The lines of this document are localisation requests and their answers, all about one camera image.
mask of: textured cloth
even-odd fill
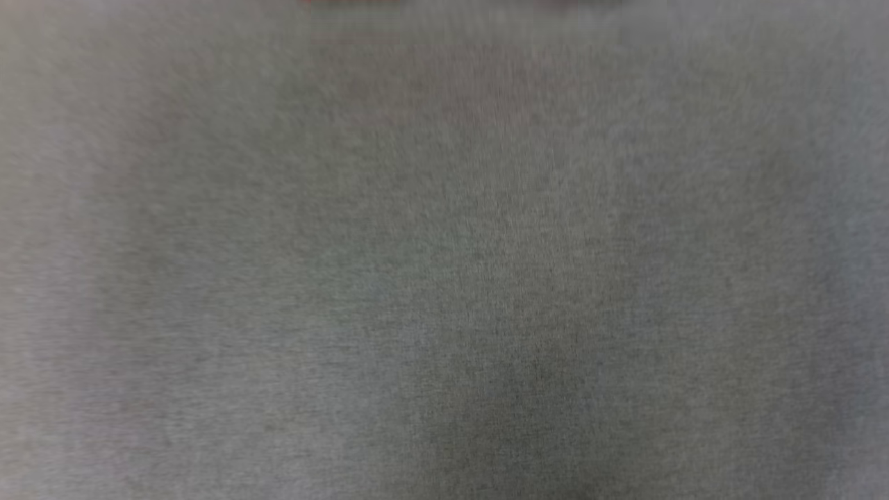
[[[889,497],[884,0],[5,0],[0,498]]]

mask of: gray fleece surface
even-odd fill
[[[883,0],[0,2],[0,498],[889,498]]]

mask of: gray fabric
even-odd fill
[[[887,26],[7,0],[0,498],[889,497]]]

